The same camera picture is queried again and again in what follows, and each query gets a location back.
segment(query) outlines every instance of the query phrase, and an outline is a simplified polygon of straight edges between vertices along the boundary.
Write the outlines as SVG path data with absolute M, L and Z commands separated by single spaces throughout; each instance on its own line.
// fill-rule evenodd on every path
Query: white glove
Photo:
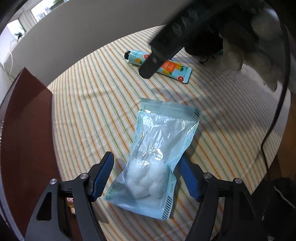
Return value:
M 258 43 L 238 23 L 225 24 L 220 36 L 223 38 L 223 63 L 239 71 L 242 64 L 250 65 L 262 77 L 265 84 L 275 91 L 277 81 L 284 80 L 285 52 L 280 22 L 273 9 L 263 9 L 251 22 L 259 37 Z M 291 55 L 289 89 L 296 93 L 296 61 Z

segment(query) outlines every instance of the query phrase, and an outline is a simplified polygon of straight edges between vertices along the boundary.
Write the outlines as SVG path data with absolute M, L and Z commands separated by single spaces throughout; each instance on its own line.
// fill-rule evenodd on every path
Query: orange label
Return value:
M 166 69 L 170 72 L 174 72 L 175 68 L 176 68 L 177 64 L 167 60 L 166 62 L 163 63 L 163 65 L 161 66 L 161 68 Z

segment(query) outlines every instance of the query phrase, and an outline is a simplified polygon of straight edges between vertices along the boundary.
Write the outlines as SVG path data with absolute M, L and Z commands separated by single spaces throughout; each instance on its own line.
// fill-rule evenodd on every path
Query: wooden floor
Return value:
M 288 121 L 277 157 L 270 167 L 271 177 L 276 177 L 279 171 L 282 177 L 296 180 L 296 94 L 291 94 Z

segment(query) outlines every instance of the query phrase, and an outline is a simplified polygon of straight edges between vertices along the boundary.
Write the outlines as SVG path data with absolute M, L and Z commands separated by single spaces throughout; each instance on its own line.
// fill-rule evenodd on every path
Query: blue gripper pad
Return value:
M 185 181 L 190 196 L 193 197 L 196 201 L 199 201 L 200 192 L 198 190 L 198 181 L 193 175 L 192 170 L 190 169 L 184 156 L 181 157 L 178 165 L 180 174 L 182 175 Z
M 114 165 L 114 156 L 112 153 L 110 153 L 103 167 L 101 168 L 98 175 L 96 176 L 96 179 L 94 180 L 94 188 L 91 194 L 92 202 L 94 202 L 100 196 L 102 196 L 102 193 L 104 191 L 104 188 L 106 186 L 110 173 L 112 171 L 113 165 Z

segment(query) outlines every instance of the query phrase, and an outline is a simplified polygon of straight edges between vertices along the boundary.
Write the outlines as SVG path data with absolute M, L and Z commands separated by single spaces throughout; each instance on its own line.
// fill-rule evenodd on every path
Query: metal screw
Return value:
M 234 180 L 237 184 L 241 184 L 242 183 L 242 180 L 240 179 L 240 178 L 236 178 L 235 180 Z
M 82 173 L 80 174 L 80 179 L 86 179 L 88 177 L 88 174 L 87 173 Z
M 50 183 L 51 185 L 56 184 L 56 183 L 57 183 L 57 179 L 53 178 L 53 179 L 51 179 L 51 180 L 49 181 L 49 183 Z
M 156 64 L 157 63 L 157 59 L 155 57 L 152 57 L 152 62 Z
M 210 178 L 212 178 L 212 174 L 206 172 L 206 173 L 204 174 L 204 177 L 205 177 L 206 179 L 210 179 Z

